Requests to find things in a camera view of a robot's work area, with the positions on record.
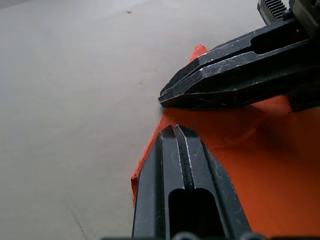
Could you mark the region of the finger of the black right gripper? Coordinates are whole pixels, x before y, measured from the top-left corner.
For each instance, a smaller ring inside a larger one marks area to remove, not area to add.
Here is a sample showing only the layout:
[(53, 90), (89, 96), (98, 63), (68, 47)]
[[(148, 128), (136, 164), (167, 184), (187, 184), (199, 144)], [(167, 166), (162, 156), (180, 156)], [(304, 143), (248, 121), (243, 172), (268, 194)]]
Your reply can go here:
[(287, 97), (298, 112), (320, 104), (320, 43), (305, 39), (263, 53), (246, 52), (203, 66), (186, 65), (165, 85), (159, 103), (184, 110), (231, 109)]
[(248, 52), (261, 55), (308, 38), (308, 34), (299, 22), (278, 21), (220, 44), (201, 54), (188, 65), (204, 66)]

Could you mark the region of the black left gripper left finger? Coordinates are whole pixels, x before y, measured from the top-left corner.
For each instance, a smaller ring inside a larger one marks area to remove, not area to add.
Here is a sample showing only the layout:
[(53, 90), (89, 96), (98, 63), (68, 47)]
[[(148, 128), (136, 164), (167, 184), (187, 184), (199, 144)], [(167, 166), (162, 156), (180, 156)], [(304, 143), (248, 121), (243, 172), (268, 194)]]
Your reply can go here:
[(185, 130), (181, 125), (166, 127), (151, 146), (138, 179), (134, 238), (169, 238), (170, 193), (194, 189)]

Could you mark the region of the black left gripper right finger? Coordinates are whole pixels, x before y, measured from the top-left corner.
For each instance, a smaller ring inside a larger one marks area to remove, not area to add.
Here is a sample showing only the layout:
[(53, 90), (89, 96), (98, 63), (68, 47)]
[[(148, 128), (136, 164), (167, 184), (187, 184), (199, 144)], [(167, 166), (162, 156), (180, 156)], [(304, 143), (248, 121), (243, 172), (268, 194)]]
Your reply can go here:
[(190, 223), (183, 227), (201, 238), (239, 238), (251, 231), (232, 181), (198, 134), (177, 127), (179, 160), (190, 205)]

